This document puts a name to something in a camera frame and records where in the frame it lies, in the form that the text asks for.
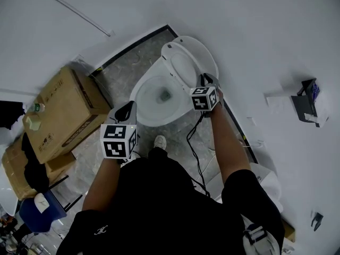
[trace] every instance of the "white pipe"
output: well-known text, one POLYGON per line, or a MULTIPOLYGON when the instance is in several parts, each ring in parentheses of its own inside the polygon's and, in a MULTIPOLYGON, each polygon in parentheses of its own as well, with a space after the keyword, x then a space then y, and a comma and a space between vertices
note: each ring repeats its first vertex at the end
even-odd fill
POLYGON ((105 35, 111 37, 110 33, 107 32, 104 28, 102 28, 100 25, 96 24, 95 22, 93 22, 93 20, 91 20, 90 18, 88 18, 86 15, 84 15, 83 13, 81 13, 79 10, 77 10, 75 7, 71 6, 68 2, 64 1, 64 0, 55 0, 58 3, 62 4, 63 6, 67 7, 69 10, 73 11, 75 14, 77 14, 79 17, 83 18, 85 21, 89 22, 90 24, 92 24, 95 28, 99 29, 102 33, 104 33, 105 35))

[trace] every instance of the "toilet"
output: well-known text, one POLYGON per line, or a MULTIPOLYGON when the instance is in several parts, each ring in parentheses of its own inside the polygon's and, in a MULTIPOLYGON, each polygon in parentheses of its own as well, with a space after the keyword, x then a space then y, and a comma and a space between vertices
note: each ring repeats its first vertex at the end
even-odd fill
POLYGON ((210 73, 219 77, 209 50, 198 40, 180 36, 162 47, 161 57, 134 86, 130 100, 137 104, 137 121, 161 126, 180 118, 193 106, 190 88, 197 77, 210 73))

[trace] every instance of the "shirt logo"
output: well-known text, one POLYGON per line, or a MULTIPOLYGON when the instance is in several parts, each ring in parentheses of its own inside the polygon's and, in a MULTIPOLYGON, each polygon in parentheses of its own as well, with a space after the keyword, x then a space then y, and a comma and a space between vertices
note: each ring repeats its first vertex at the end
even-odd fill
POLYGON ((97 233, 95 233, 95 235, 101 234, 101 233, 106 233, 105 229, 107 228, 107 225, 105 227, 102 227, 100 229, 98 229, 97 233))

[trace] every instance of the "marble floor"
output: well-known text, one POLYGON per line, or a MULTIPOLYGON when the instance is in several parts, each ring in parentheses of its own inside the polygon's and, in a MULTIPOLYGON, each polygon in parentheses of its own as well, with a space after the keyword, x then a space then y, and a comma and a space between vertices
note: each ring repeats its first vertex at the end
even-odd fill
MULTIPOLYGON (((169 31, 161 32, 127 52, 96 76, 98 86, 111 105, 129 100, 135 84, 160 57, 162 46, 173 39, 169 31)), ((178 120, 161 127, 138 124, 139 140, 135 151, 142 157, 147 156, 154 145, 156 135, 162 134, 167 139, 168 156, 177 160, 194 179, 200 180, 197 161, 186 142, 186 135, 196 124, 199 115, 200 113, 190 111, 178 120)), ((226 116, 235 134, 238 135, 239 132, 227 112, 226 116)), ((209 118, 204 118, 198 126, 191 139, 191 145, 199 157, 205 182, 208 183, 219 173, 209 118)), ((53 222, 50 232, 39 234, 28 241, 28 245, 33 242, 42 244, 50 254, 55 254, 62 241, 59 235, 64 236, 69 231, 74 216, 81 210, 84 196, 98 172, 103 159, 99 130, 88 136, 72 152, 76 157, 76 165, 68 171, 70 177, 55 187, 53 193, 63 206, 80 194, 83 198, 67 213, 67 217, 53 222)))

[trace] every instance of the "black shirt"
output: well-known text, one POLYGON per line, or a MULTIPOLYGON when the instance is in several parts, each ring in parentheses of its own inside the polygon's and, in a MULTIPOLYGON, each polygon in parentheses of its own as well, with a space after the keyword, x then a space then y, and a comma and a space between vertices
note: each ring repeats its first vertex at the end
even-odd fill
POLYGON ((282 248, 280 213, 251 171, 229 176, 222 201, 196 191, 176 161, 140 158, 122 167, 108 212, 76 215, 57 255, 182 250, 244 254, 241 214, 262 225, 282 248))

